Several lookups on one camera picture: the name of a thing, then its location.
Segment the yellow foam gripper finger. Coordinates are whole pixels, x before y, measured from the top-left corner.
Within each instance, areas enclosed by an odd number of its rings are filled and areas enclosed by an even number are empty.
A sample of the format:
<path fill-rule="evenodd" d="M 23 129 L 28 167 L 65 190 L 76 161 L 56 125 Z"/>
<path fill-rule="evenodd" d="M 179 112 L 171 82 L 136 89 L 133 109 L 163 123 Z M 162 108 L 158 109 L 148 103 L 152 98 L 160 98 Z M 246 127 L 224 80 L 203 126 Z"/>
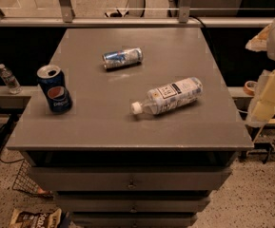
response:
<path fill-rule="evenodd" d="M 255 87 L 246 117 L 246 124 L 262 127 L 275 116 L 275 69 L 264 70 Z"/>

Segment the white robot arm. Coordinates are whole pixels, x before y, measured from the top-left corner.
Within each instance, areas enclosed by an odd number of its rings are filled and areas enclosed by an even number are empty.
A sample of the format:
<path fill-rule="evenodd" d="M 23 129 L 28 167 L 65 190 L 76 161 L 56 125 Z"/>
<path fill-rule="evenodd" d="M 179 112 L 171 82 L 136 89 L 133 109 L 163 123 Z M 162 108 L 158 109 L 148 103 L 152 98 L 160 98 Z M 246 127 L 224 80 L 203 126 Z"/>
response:
<path fill-rule="evenodd" d="M 275 18 L 273 22 L 262 29 L 249 40 L 246 49 L 265 51 L 267 57 L 275 61 Z M 262 127 L 275 116 L 275 69 L 264 70 L 255 87 L 255 96 L 247 111 L 246 123 L 252 127 Z"/>

